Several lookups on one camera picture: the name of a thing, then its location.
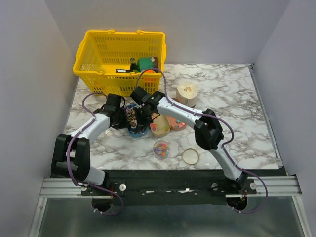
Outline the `blue tray of striped candies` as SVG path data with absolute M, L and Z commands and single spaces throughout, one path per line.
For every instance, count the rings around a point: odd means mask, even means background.
M 128 132 L 133 138 L 140 138 L 147 134 L 146 126 L 139 126 L 136 118 L 137 104 L 130 104 L 125 107 L 125 114 L 128 122 Z

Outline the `beige tray of gummy candies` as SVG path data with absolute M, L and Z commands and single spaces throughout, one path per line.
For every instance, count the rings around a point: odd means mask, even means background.
M 155 137 L 163 137 L 170 132 L 171 126 L 166 115 L 153 113 L 152 120 L 150 129 Z

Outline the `pink tray of star candies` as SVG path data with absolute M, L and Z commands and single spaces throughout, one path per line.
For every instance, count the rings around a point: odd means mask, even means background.
M 181 130 L 184 130 L 187 127 L 187 125 L 184 122 L 182 122 L 182 121 L 180 121 L 178 119 L 175 119 L 175 118 L 173 118 L 171 116 L 166 116 L 166 117 L 167 117 L 168 122 L 170 124 L 171 130 L 181 131 Z

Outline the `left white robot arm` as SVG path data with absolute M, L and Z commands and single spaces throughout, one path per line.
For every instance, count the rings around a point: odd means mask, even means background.
M 51 174 L 63 178 L 71 178 L 73 183 L 92 184 L 93 190 L 104 195 L 109 191 L 106 172 L 91 165 L 90 145 L 107 129 L 127 128 L 127 118 L 124 110 L 125 98 L 115 94 L 106 95 L 106 103 L 95 111 L 86 107 L 85 101 L 92 95 L 104 95 L 94 92 L 82 101 L 82 107 L 91 118 L 71 134 L 57 136 L 53 151 Z

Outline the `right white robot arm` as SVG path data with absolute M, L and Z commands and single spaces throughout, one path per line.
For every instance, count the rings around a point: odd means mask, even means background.
M 214 111 L 195 110 L 168 98 L 159 91 L 151 95 L 141 87 L 135 88 L 130 97 L 141 106 L 136 112 L 139 124 L 148 125 L 152 122 L 153 113 L 184 122 L 194 130 L 196 143 L 202 149 L 209 151 L 221 166 L 228 190 L 237 194 L 245 188 L 247 174 L 237 168 L 236 160 L 225 149 L 223 129 L 220 125 L 224 121 L 216 117 Z

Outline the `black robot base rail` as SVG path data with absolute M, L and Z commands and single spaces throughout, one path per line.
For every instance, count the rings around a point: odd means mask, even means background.
M 109 170 L 100 189 L 78 183 L 83 194 L 109 195 L 91 198 L 100 206 L 229 205 L 245 209 L 250 197 L 268 196 L 263 177 L 287 176 L 284 168 L 250 170 L 241 190 L 227 183 L 221 170 Z

